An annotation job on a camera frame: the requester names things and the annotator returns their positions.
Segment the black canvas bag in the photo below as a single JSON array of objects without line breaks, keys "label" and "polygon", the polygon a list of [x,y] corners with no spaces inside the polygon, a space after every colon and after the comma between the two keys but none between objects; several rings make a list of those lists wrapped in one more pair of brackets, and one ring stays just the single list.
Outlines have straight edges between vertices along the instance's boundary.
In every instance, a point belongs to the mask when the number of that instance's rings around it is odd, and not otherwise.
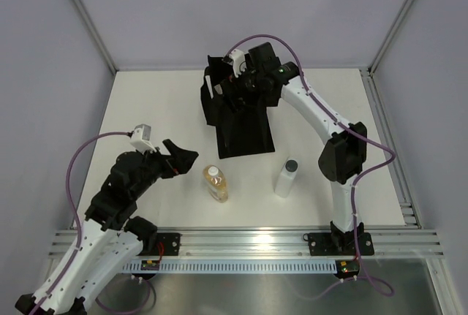
[{"label": "black canvas bag", "polygon": [[228,159],[273,153],[275,146],[268,122],[266,106],[259,100],[235,110],[226,97],[214,87],[233,74],[231,65],[221,57],[208,57],[203,72],[200,101],[205,121],[216,130],[218,157]]}]

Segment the white bottle grey cap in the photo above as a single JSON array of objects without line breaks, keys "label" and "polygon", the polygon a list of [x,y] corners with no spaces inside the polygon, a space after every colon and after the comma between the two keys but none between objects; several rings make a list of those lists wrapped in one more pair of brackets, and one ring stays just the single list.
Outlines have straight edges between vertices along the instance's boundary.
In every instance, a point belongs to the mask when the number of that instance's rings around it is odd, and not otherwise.
[{"label": "white bottle grey cap", "polygon": [[274,185],[274,193],[282,198],[288,197],[300,167],[299,161],[289,157],[283,164]]}]

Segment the aluminium frame post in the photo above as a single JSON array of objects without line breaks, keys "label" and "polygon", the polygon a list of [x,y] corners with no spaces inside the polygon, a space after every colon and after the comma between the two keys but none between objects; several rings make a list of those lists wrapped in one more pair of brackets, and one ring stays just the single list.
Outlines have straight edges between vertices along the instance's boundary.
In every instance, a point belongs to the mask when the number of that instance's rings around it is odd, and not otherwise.
[{"label": "aluminium frame post", "polygon": [[78,14],[81,23],[83,24],[85,30],[87,31],[91,41],[93,42],[95,48],[97,49],[100,57],[104,61],[106,67],[109,69],[110,73],[115,76],[118,67],[116,66],[113,57],[111,56],[108,48],[106,47],[103,39],[101,38],[97,27],[95,26],[83,0],[69,0],[72,4],[74,10]]},{"label": "aluminium frame post", "polygon": [[403,3],[401,4],[399,11],[397,12],[395,18],[393,19],[392,24],[390,25],[390,28],[385,35],[384,40],[380,44],[376,55],[373,57],[370,65],[368,66],[368,73],[371,77],[373,77],[379,68],[380,64],[382,63],[384,57],[386,56],[388,50],[390,49],[391,45],[393,44],[393,41],[397,37],[397,34],[400,32],[402,29],[404,22],[410,13],[411,9],[415,5],[415,2],[417,0],[403,0]]}]

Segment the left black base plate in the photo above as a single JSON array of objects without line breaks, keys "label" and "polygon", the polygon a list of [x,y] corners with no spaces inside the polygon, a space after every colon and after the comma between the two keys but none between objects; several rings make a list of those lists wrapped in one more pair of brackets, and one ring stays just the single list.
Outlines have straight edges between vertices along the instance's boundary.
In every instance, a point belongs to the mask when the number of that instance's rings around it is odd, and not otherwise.
[{"label": "left black base plate", "polygon": [[174,232],[155,233],[143,240],[143,250],[140,256],[162,256],[176,257],[179,255],[181,234]]}]

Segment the right aluminium frame post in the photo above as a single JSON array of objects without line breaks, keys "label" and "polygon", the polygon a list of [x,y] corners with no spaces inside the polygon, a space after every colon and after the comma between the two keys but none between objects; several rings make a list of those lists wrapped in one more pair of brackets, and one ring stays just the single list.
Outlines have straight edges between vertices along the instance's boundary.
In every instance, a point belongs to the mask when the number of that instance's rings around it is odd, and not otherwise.
[{"label": "right aluminium frame post", "polygon": [[403,0],[403,3],[401,4],[399,11],[397,12],[395,18],[393,19],[392,24],[390,25],[390,28],[385,35],[384,40],[380,44],[376,55],[373,57],[370,65],[368,66],[368,73],[371,77],[373,77],[379,68],[380,64],[382,63],[384,57],[386,56],[388,50],[390,49],[391,45],[393,44],[393,41],[397,37],[397,34],[400,32],[402,29],[404,22],[410,13],[411,9],[415,5],[415,2],[417,0]]}]

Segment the aluminium mounting rail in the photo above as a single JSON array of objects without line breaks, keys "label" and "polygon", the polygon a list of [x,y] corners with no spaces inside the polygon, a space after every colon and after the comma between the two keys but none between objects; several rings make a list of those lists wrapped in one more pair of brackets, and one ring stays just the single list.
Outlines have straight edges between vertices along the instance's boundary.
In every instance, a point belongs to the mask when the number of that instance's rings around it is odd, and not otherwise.
[{"label": "aluminium mounting rail", "polygon": [[[286,258],[307,257],[309,244],[305,230],[176,229],[181,235],[175,244],[181,258]],[[375,257],[437,258],[444,255],[434,230],[372,229],[369,231]]]}]

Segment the left aluminium frame post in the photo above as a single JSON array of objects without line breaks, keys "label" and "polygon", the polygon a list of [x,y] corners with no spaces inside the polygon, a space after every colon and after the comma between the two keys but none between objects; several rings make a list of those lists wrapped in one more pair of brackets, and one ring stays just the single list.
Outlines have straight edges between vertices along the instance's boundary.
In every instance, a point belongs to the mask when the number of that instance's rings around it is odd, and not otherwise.
[{"label": "left aluminium frame post", "polygon": [[118,67],[116,66],[113,57],[111,56],[108,48],[106,47],[103,39],[101,38],[97,27],[95,26],[83,0],[69,0],[72,4],[74,10],[78,14],[81,23],[83,24],[85,30],[87,31],[91,41],[93,42],[95,48],[97,49],[100,57],[104,61],[106,67],[109,69],[110,73],[115,76]]}]

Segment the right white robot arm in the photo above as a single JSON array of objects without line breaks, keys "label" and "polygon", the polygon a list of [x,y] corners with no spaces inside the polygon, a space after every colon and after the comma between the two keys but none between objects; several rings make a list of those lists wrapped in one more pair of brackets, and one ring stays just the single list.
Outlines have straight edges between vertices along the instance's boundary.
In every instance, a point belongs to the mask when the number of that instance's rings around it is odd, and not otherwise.
[{"label": "right white robot arm", "polygon": [[234,46],[224,60],[233,76],[220,88],[229,99],[257,94],[272,107],[284,100],[319,135],[324,148],[318,159],[322,175],[331,183],[333,218],[330,240],[339,254],[358,254],[364,225],[358,215],[355,186],[367,156],[367,128],[339,115],[306,80],[298,58],[282,64],[270,42],[244,53]]}]

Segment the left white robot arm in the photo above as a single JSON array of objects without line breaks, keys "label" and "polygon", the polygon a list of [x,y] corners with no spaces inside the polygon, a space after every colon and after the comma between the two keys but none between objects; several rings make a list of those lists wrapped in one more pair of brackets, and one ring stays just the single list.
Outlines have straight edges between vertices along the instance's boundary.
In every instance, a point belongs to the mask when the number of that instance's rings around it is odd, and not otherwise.
[{"label": "left white robot arm", "polygon": [[198,153],[163,140],[163,154],[136,145],[115,164],[91,199],[75,241],[58,267],[35,292],[21,295],[15,308],[22,314],[87,314],[99,293],[133,257],[152,254],[157,228],[134,216],[137,200],[159,179],[188,173]]}]

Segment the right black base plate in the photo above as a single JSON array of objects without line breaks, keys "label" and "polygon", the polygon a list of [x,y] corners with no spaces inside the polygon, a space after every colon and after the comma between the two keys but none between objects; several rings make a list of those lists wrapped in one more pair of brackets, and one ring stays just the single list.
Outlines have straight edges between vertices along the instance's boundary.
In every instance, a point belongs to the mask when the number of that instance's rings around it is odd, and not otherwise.
[{"label": "right black base plate", "polygon": [[[313,257],[355,257],[358,255],[355,247],[355,236],[352,232],[347,232],[344,238],[339,238],[332,232],[310,232],[304,234],[302,238],[307,242],[309,253]],[[361,256],[374,255],[374,244],[369,233],[358,233],[358,247]]]}]

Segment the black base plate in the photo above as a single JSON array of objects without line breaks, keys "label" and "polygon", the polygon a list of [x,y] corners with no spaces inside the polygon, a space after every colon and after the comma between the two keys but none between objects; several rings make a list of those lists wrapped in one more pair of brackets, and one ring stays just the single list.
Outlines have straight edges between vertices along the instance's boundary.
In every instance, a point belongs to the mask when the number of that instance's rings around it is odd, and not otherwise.
[{"label": "black base plate", "polygon": [[[304,234],[302,238],[307,242],[309,253],[313,257],[355,257],[358,255],[355,247],[355,236],[352,232],[347,232],[344,238],[339,238],[332,232],[310,232]],[[361,256],[374,255],[374,244],[369,233],[358,233],[358,247]]]},{"label": "black base plate", "polygon": [[176,257],[179,255],[181,234],[174,232],[155,233],[143,240],[143,250],[140,256],[162,256]]}]

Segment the amber clear bottle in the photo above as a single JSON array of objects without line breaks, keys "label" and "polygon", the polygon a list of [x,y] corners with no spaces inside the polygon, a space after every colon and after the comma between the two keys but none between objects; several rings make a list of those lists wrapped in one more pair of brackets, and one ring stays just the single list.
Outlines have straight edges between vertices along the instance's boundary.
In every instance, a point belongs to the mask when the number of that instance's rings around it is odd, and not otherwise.
[{"label": "amber clear bottle", "polygon": [[210,195],[220,203],[228,199],[227,179],[224,173],[215,165],[203,169],[203,177]]}]

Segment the beige pump bottle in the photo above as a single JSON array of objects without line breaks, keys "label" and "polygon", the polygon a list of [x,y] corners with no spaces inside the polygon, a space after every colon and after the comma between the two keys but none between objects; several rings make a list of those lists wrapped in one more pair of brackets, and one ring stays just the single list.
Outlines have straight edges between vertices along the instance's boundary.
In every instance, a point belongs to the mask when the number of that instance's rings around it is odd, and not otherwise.
[{"label": "beige pump bottle", "polygon": [[219,95],[223,94],[223,90],[222,90],[222,87],[220,85],[216,85],[215,90]]}]

